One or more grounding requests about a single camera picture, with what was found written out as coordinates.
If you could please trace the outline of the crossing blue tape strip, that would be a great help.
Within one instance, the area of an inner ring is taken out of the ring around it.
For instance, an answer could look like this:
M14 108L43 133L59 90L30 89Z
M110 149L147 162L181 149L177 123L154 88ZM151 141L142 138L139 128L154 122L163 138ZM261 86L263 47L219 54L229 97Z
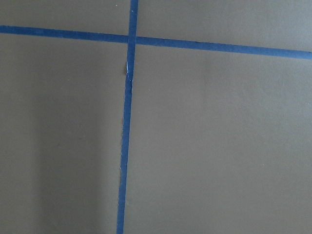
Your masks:
M64 39L80 39L91 41L104 41L104 42L116 42L127 43L127 35L116 35L106 33L95 32L82 32L71 30L59 30L59 29L46 29L35 27L21 27L1 25L0 32L2 34L16 34L27 36L39 36L39 37L52 37L52 38L64 38ZM177 40L177 39L161 39L150 37L137 37L136 44L160 46L160 47L173 47L173 48L185 48L207 51L219 51L230 53L242 53L252 55L285 57L294 59L312 59L312 53L309 51L277 49L268 47L255 47L246 45L234 45L234 44L222 44L222 43L210 43L210 42L197 42L189 40Z

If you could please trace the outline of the long blue tape strip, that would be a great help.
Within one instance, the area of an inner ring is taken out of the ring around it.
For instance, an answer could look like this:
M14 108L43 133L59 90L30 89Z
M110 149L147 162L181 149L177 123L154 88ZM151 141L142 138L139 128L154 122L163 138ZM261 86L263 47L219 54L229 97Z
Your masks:
M120 181L119 181L118 208L117 208L117 228L116 228L117 234L124 233L128 153L129 153L130 125L131 125L132 89L133 89L133 77L135 67L136 38L137 38L137 13L138 13L138 1L132 0L130 2L130 12L129 12L126 78L125 78L123 125L122 125L121 156L120 156Z

